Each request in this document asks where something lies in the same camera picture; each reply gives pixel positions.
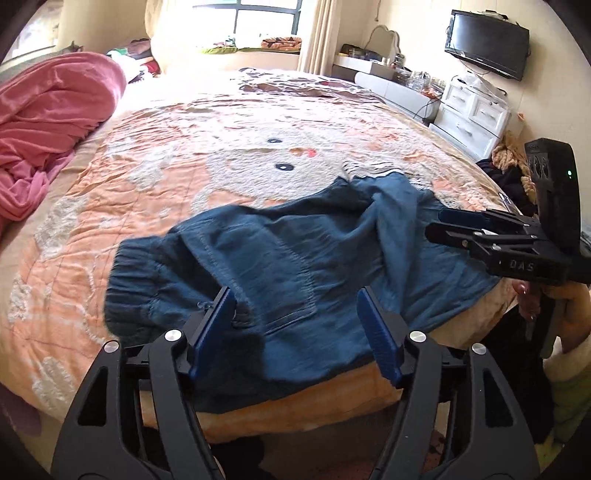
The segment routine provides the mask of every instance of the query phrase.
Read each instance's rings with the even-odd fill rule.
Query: cartoon face print
[[[234,148],[209,154],[210,183],[193,202],[193,214],[207,210],[209,196],[218,190],[254,199],[254,207],[265,202],[296,200],[329,186],[344,176],[343,152],[325,139],[310,140],[306,131],[244,131],[242,140],[234,132],[227,145]]]

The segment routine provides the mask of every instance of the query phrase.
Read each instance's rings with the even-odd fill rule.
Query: floor
[[[441,404],[436,429],[446,431],[449,406]],[[310,432],[263,436],[265,459],[261,466],[278,480],[313,479],[319,472],[347,460],[375,463],[389,435],[396,407],[329,425]],[[43,435],[20,435],[26,448],[49,470],[61,424],[41,414]]]

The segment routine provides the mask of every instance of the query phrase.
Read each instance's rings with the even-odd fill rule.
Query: jacket pocket
[[[269,334],[317,311],[306,261],[264,226],[210,220],[191,230],[186,241],[199,239],[199,262],[234,291],[238,311],[247,312],[237,327],[261,326]]]

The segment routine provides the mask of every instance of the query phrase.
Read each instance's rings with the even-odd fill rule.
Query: blue jacket
[[[222,413],[285,397],[373,360],[356,315],[361,287],[428,332],[496,284],[467,253],[425,239],[441,207],[392,173],[337,179],[268,209],[207,211],[163,237],[121,243],[107,325],[126,345],[145,343],[229,286],[238,312],[199,380],[196,408]]]

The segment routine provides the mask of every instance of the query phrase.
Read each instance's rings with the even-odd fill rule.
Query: television
[[[523,78],[530,31],[488,15],[452,10],[445,51],[503,77]]]

